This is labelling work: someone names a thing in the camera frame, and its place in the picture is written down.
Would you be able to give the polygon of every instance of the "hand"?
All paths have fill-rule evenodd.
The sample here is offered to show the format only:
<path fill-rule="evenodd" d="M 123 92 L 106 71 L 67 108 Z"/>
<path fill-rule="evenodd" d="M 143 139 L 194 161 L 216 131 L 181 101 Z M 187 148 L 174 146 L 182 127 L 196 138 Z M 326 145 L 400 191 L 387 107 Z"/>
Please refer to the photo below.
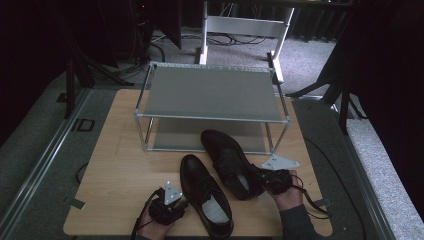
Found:
<path fill-rule="evenodd" d="M 138 235 L 149 238 L 151 240 L 163 240 L 166 237 L 168 231 L 175 225 L 175 223 L 171 223 L 166 226 L 152 220 L 153 219 L 150 217 L 149 211 L 145 211 L 143 216 L 141 217 L 139 226 L 143 226 L 148 222 L 150 223 L 140 228 L 137 231 Z"/>
<path fill-rule="evenodd" d="M 289 170 L 292 175 L 293 185 L 299 186 L 297 179 L 297 172 L 295 170 Z M 277 204 L 278 210 L 284 211 L 303 204 L 303 193 L 294 187 L 289 188 L 287 191 L 274 195 L 268 192 L 269 195 L 274 199 Z"/>

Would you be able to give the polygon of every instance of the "gray carpet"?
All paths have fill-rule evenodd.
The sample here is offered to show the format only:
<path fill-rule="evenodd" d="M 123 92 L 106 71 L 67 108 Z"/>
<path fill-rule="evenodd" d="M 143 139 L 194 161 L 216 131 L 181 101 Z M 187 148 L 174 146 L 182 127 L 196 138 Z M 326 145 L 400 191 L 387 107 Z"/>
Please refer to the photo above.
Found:
<path fill-rule="evenodd" d="M 273 39 L 267 39 L 255 45 L 210 45 L 208 64 L 267 67 L 266 52 L 273 50 L 275 42 Z M 195 63 L 200 40 L 187 37 L 183 40 L 182 50 L 177 49 L 168 40 L 160 40 L 155 44 L 165 52 L 166 62 Z M 333 42 L 305 43 L 301 40 L 288 39 L 281 54 L 285 78 L 284 92 L 290 93 L 315 82 L 334 45 Z M 162 58 L 159 49 L 154 47 L 151 48 L 149 56 L 154 61 L 161 61 Z M 139 88 L 144 74 L 145 72 L 141 70 L 136 75 L 128 73 L 123 77 L 130 77 L 127 80 L 135 82 L 134 88 Z M 52 82 L 20 127 L 0 149 L 0 175 L 2 176 L 0 215 L 2 218 L 63 120 L 65 105 L 57 103 L 56 98 L 64 92 L 64 84 L 64 75 Z M 110 80 L 97 81 L 78 115 L 79 119 L 95 121 L 93 131 L 68 133 L 9 239 L 72 238 L 64 234 L 62 230 L 69 211 L 66 198 L 72 198 L 76 194 L 78 183 L 75 174 L 84 163 L 89 161 L 115 92 L 120 88 L 122 86 Z M 326 87 L 317 89 L 311 95 L 322 96 L 325 90 Z M 302 133 L 311 141 L 306 142 L 307 148 L 323 196 L 334 202 L 334 205 L 329 207 L 334 215 L 331 220 L 334 231 L 328 239 L 357 240 L 362 239 L 363 233 L 353 205 L 328 161 L 334 165 L 334 169 L 353 199 L 365 223 L 367 239 L 378 239 L 363 196 L 346 161 L 349 157 L 347 151 L 350 149 L 346 149 L 343 144 L 346 136 L 342 135 L 338 129 L 337 113 L 329 106 L 311 98 L 297 99 L 294 107 Z M 78 239 L 129 239 L 129 237 L 78 237 Z"/>

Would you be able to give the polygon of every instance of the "wooden tabletop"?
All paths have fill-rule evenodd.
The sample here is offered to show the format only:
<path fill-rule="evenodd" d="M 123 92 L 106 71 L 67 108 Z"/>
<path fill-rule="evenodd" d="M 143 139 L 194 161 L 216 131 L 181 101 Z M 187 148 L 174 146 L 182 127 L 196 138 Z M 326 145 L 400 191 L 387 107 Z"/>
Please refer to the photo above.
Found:
<path fill-rule="evenodd" d="M 117 92 L 93 155 L 75 199 L 85 203 L 83 209 L 71 207 L 64 224 L 68 235 L 130 235 L 148 197 L 166 181 L 181 189 L 179 169 L 187 152 L 152 152 L 142 149 L 134 120 L 139 90 Z M 291 124 L 276 153 L 298 161 L 298 176 L 303 180 L 313 200 L 322 198 L 317 179 L 296 119 L 293 106 L 286 99 Z M 278 126 L 271 126 L 277 131 Z M 281 236 L 282 226 L 272 198 L 261 196 L 240 201 L 223 187 L 206 153 L 194 153 L 205 164 L 224 190 L 233 212 L 232 236 Z M 260 166 L 269 156 L 247 155 L 251 163 Z M 306 202 L 311 213 L 316 213 Z M 318 233 L 332 233 L 329 220 L 312 218 Z M 207 236 L 199 216 L 192 207 L 186 209 L 169 236 Z"/>

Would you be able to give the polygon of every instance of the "wooden table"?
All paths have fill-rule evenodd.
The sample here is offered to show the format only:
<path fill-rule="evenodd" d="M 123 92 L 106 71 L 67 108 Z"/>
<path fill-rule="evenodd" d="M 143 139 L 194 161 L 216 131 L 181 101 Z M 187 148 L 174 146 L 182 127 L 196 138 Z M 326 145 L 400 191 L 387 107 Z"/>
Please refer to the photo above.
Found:
<path fill-rule="evenodd" d="M 117 92 L 97 145 L 75 199 L 85 203 L 83 209 L 71 207 L 64 224 L 68 235 L 130 235 L 145 201 L 166 181 L 178 189 L 179 169 L 187 152 L 151 152 L 142 149 L 134 120 L 134 108 L 140 91 Z M 296 170 L 313 200 L 322 198 L 302 133 L 293 110 L 286 99 L 291 125 L 277 149 L 278 155 L 298 161 Z M 223 187 L 206 153 L 195 153 L 224 190 L 233 211 L 232 236 L 281 236 L 280 217 L 268 194 L 240 201 Z M 260 166 L 269 156 L 247 155 Z M 307 203 L 308 211 L 316 213 Z M 329 220 L 312 219 L 318 233 L 332 233 Z M 178 220 L 169 236 L 207 236 L 199 216 L 192 207 Z"/>

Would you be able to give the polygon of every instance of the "black leather shoe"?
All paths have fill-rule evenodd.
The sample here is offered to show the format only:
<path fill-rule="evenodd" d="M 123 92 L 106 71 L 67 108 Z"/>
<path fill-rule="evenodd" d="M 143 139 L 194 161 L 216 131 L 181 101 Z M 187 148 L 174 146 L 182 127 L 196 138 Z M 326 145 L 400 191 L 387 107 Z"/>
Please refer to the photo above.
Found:
<path fill-rule="evenodd" d="M 247 160 L 235 139 L 220 131 L 205 130 L 201 141 L 222 183 L 236 198 L 247 200 L 265 191 L 255 174 L 259 168 Z"/>
<path fill-rule="evenodd" d="M 194 155 L 181 161 L 181 188 L 212 239 L 227 239 L 233 232 L 233 217 L 227 197 L 205 165 Z"/>

